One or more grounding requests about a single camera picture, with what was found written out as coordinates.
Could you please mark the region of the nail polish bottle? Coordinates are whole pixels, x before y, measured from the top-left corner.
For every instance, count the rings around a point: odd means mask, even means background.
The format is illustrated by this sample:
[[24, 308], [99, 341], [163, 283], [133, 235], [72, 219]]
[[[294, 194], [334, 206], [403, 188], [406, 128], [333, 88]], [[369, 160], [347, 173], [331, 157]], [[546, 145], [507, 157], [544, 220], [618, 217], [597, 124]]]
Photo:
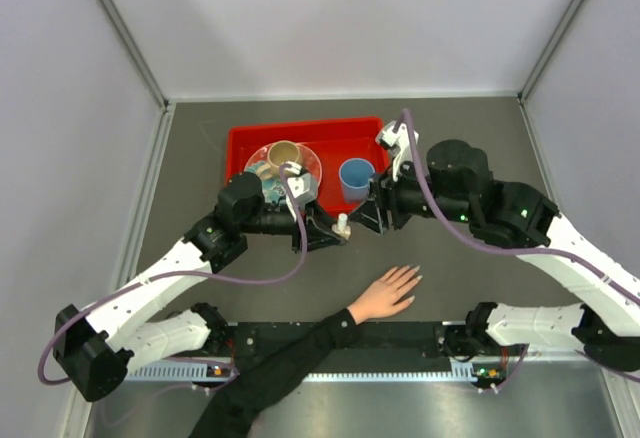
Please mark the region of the nail polish bottle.
[[344, 240], [349, 240], [351, 236], [351, 227], [348, 222], [348, 215], [340, 213], [336, 222], [332, 225], [332, 231]]

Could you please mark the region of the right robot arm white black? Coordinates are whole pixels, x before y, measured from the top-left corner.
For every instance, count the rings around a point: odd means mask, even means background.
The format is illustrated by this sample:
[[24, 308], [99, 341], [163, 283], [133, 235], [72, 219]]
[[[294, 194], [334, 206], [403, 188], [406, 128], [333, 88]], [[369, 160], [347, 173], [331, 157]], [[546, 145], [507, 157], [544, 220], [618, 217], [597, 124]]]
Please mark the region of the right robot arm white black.
[[591, 244], [558, 206], [532, 186], [494, 178], [484, 151], [445, 140], [426, 154], [428, 172], [403, 154], [369, 181], [351, 220], [384, 234], [413, 216], [437, 218], [485, 253], [513, 256], [578, 298], [559, 307], [482, 302], [465, 318], [463, 352], [530, 345], [576, 350], [616, 372], [639, 369], [639, 280]]

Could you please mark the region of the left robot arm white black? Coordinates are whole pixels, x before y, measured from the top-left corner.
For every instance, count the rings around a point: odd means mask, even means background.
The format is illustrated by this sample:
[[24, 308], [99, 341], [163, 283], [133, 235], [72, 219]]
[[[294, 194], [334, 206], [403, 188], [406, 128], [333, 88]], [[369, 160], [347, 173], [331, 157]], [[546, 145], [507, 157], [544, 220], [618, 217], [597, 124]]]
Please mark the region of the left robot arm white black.
[[105, 398], [149, 364], [187, 351], [212, 355], [224, 348], [227, 323], [211, 305], [196, 304], [157, 323], [151, 319], [197, 284], [222, 280], [222, 270], [247, 250], [248, 235], [287, 235], [300, 256], [346, 244], [348, 218], [331, 216], [320, 206], [318, 182], [310, 172], [291, 165], [280, 185], [285, 198], [269, 203], [257, 174], [233, 175], [214, 210], [153, 266], [101, 300], [58, 312], [45, 353], [86, 401]]

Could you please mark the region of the black sleeved forearm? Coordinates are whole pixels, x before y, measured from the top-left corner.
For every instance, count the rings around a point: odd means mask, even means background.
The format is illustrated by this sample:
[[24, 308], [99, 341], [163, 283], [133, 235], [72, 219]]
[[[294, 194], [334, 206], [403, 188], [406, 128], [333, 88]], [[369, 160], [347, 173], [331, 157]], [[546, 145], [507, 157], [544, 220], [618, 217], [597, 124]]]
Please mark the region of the black sleeved forearm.
[[[320, 323], [332, 324], [340, 319], [357, 325], [347, 309]], [[285, 346], [242, 371], [230, 384], [214, 393], [190, 436], [248, 436], [255, 419], [294, 391], [333, 351], [325, 342], [307, 338]]]

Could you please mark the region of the person's hand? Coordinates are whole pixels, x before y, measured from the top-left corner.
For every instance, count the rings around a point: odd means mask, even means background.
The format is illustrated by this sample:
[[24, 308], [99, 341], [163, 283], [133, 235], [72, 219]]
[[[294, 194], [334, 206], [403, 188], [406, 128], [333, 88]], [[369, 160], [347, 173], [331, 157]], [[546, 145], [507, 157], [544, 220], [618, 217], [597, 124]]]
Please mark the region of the person's hand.
[[411, 292], [421, 280], [419, 266], [394, 267], [373, 281], [347, 310], [357, 325], [397, 315], [413, 303]]

